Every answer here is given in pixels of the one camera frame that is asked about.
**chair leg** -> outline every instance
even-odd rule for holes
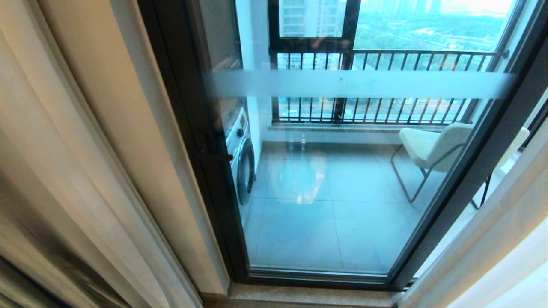
[[[491,174],[489,174],[489,177],[487,177],[487,181],[485,181],[485,189],[483,190],[483,197],[481,198],[481,204],[479,206],[482,206],[485,203],[485,198],[487,197],[487,190],[489,189],[490,182]]]
[[[489,174],[489,177],[487,177],[487,180],[485,181],[485,188],[483,189],[483,196],[481,198],[481,203],[477,205],[477,203],[472,199],[471,203],[476,209],[480,209],[480,207],[485,203],[485,198],[487,197],[487,190],[489,189],[489,183],[491,182],[491,174]]]
[[[399,184],[402,186],[402,189],[403,189],[403,192],[406,195],[407,201],[409,201],[409,203],[413,203],[415,201],[415,199],[417,198],[417,196],[419,195],[420,190],[423,189],[424,183],[426,183],[426,179],[428,179],[428,176],[430,175],[431,169],[428,170],[428,172],[425,172],[424,169],[420,168],[421,172],[423,173],[423,176],[424,176],[423,181],[420,183],[419,188],[416,190],[416,193],[413,196],[413,198],[409,197],[409,193],[407,192],[407,189],[406,189],[406,187],[403,183],[403,180],[402,180],[402,178],[400,177],[400,175],[398,173],[398,169],[396,169],[396,165],[394,164],[394,157],[396,156],[397,152],[402,147],[403,147],[403,144],[400,145],[398,147],[398,149],[396,149],[396,152],[394,152],[394,154],[392,154],[392,157],[390,158],[390,163],[392,164],[392,168],[394,169],[394,172],[396,173],[396,177],[398,178]]]
[[[476,201],[474,201],[474,199],[472,199],[472,201],[470,201],[470,203],[472,203],[472,205],[473,205],[476,209],[480,209],[480,206],[476,203]]]

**door frame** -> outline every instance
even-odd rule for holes
[[[546,13],[546,2],[541,0],[539,4],[540,14]],[[138,5],[221,255],[229,276],[238,283],[403,290],[464,210],[464,200],[470,200],[481,187],[498,161],[493,158],[503,155],[512,142],[510,136],[517,134],[545,89],[526,78],[527,74],[542,76],[538,71],[542,68],[534,67],[533,61],[547,27],[546,21],[537,19],[530,39],[520,50],[525,62],[521,70],[514,71],[518,74],[515,86],[507,99],[496,102],[487,113],[387,280],[302,271],[251,272],[224,133],[215,129],[216,119],[210,112],[214,104],[207,98],[202,81],[202,72],[209,68],[200,56],[204,46],[199,38],[204,33],[196,26],[196,18],[200,18],[197,0],[138,0]]]

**washing machine door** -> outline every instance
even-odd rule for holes
[[[242,142],[238,156],[238,175],[236,177],[236,189],[241,205],[249,202],[251,187],[255,178],[255,153],[250,138]]]

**washing machine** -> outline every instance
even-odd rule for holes
[[[244,108],[240,108],[238,116],[226,136],[226,147],[228,153],[234,156],[230,167],[242,224],[245,226],[250,212],[248,203],[255,179],[255,153],[251,142],[249,121]]]

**beige curtain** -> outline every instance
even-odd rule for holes
[[[34,0],[0,1],[0,303],[199,307]]]

